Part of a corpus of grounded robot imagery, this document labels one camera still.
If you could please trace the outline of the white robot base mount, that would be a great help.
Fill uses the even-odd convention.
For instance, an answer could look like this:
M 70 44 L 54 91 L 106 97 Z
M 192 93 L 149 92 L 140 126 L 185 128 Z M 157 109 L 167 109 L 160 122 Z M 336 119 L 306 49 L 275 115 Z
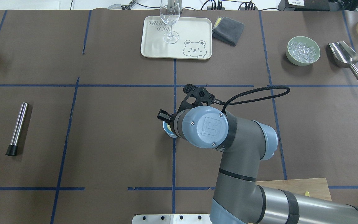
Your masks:
M 211 224 L 209 214 L 139 214 L 132 224 Z

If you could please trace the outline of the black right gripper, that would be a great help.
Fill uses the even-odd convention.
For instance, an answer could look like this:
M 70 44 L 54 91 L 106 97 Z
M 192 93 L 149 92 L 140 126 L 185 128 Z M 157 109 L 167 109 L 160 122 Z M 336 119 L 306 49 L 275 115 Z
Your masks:
M 179 108 L 177 109 L 175 114 L 169 114 L 167 111 L 160 109 L 157 114 L 157 119 L 159 119 L 163 122 L 173 122 L 175 119 L 175 116 L 179 112 L 197 107 L 197 105 L 194 105 L 196 99 L 197 98 L 195 96 L 186 96 L 180 103 Z

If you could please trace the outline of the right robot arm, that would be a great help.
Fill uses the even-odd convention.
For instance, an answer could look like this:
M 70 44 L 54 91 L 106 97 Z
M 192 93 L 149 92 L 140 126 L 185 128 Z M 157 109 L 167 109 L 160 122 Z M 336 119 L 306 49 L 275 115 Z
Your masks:
M 272 127 L 203 105 L 175 114 L 160 110 L 157 118 L 193 146 L 223 153 L 210 211 L 213 224 L 358 224 L 358 206 L 256 184 L 260 161 L 270 159 L 278 146 Z

